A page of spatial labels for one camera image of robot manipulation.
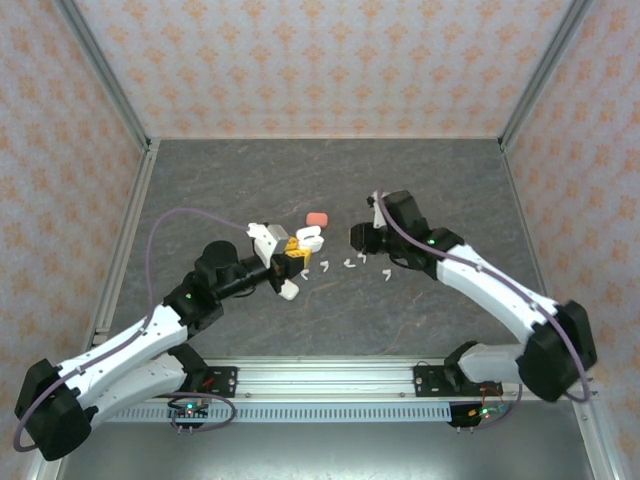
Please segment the thin aluminium table side rail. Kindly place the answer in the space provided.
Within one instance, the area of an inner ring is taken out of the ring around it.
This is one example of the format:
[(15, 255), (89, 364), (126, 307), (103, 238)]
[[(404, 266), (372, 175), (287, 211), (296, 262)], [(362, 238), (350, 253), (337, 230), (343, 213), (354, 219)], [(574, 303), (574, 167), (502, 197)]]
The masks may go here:
[(529, 222), (527, 220), (527, 216), (526, 216), (526, 212), (525, 212), (525, 205), (524, 202), (522, 201), (520, 195), (519, 195), (519, 191), (516, 185), (516, 179), (514, 176), (514, 170), (510, 165), (508, 156), (507, 156), (507, 152), (506, 151), (502, 151), (501, 152), (501, 158), (502, 158), (502, 163), (509, 181), (509, 185), (511, 187), (512, 193), (513, 193), (513, 197), (516, 203), (516, 208), (518, 210), (518, 215), (519, 215), (519, 219), (522, 225), (522, 228), (524, 230), (524, 235), (525, 235), (525, 239), (526, 239), (526, 243), (527, 243), (527, 248), (529, 251), (529, 255), (535, 270), (535, 275), (536, 275), (536, 279), (537, 279), (537, 283), (538, 283), (538, 287), (539, 287), (539, 291), (541, 292), (542, 295), (546, 296), (546, 297), (553, 297), (556, 298), (555, 295), (553, 295), (552, 293), (549, 292), (549, 288), (547, 285), (547, 278), (546, 275), (541, 267), (540, 261), (539, 261), (539, 256), (538, 256), (538, 252), (536, 250), (536, 245), (535, 242), (533, 240), (532, 237), (532, 230), (530, 228)]

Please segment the aluminium base extrusion rail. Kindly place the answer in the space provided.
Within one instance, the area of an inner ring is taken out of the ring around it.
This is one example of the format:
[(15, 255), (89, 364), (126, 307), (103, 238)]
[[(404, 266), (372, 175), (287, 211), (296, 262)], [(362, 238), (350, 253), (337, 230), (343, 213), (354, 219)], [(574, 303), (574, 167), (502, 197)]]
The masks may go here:
[(238, 368), (235, 398), (251, 402), (414, 401), (413, 369), (441, 358), (420, 356), (240, 356), (207, 358)]

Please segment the grey metal sheet panel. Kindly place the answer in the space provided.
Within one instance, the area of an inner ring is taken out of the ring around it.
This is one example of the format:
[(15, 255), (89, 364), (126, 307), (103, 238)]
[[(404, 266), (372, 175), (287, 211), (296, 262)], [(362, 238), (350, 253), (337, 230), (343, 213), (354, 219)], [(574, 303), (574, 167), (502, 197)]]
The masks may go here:
[(575, 418), (525, 410), (456, 433), (439, 423), (236, 424), (201, 435), (108, 424), (58, 480), (594, 480)]

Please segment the thin aluminium wall base rail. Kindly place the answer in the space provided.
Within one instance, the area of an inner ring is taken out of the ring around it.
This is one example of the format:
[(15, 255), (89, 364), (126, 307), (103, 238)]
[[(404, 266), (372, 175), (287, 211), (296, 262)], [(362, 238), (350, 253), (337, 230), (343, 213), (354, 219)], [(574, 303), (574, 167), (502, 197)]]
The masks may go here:
[(489, 140), (500, 143), (500, 135), (382, 135), (366, 133), (364, 135), (320, 134), (320, 135), (234, 135), (234, 136), (151, 136), (148, 144), (159, 144), (162, 141), (217, 141), (217, 140)]

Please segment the wide aluminium table side rail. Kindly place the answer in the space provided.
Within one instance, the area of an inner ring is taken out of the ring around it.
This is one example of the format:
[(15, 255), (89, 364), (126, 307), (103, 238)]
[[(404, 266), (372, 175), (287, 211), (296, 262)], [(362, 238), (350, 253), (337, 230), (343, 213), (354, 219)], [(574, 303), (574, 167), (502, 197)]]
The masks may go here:
[(89, 349), (108, 338), (160, 142), (160, 138), (152, 137), (143, 148), (111, 262), (91, 316), (86, 336), (86, 347)]

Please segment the aluminium frame corner post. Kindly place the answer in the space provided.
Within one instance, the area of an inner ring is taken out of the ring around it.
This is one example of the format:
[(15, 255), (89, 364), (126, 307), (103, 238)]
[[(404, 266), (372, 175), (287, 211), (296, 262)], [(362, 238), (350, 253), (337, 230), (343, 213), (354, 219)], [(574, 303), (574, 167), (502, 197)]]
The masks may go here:
[(516, 141), (519, 131), (533, 111), (538, 98), (593, 2), (594, 0), (571, 0), (568, 10), (520, 95), (502, 134), (498, 137), (498, 144), (502, 152), (506, 152)]
[(124, 88), (112, 69), (107, 56), (76, 0), (52, 0), (78, 41), (86, 59), (101, 82), (106, 94), (120, 115), (126, 130), (142, 151), (147, 151), (151, 138), (130, 103)]

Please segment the small controller circuit board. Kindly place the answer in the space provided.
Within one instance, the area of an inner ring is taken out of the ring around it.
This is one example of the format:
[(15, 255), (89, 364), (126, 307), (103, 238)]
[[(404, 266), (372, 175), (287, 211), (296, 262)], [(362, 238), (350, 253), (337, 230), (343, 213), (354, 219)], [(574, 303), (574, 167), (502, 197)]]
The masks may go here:
[(174, 399), (168, 402), (168, 408), (177, 422), (203, 422), (209, 417), (208, 404), (203, 400)]
[(463, 402), (455, 405), (461, 428), (478, 427), (484, 420), (495, 419), (508, 411), (504, 403)]

